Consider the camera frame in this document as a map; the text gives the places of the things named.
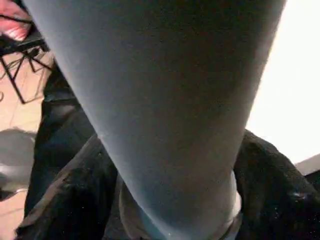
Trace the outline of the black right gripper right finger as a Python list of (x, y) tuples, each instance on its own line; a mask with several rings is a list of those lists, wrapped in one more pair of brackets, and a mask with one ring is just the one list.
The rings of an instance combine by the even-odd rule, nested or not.
[(320, 193), (268, 141), (246, 130), (234, 166), (238, 240), (318, 240)]

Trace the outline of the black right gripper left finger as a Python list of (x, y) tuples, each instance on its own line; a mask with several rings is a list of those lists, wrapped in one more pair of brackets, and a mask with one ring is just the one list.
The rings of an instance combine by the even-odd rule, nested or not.
[(101, 240), (118, 171), (93, 135), (16, 229), (17, 240)]

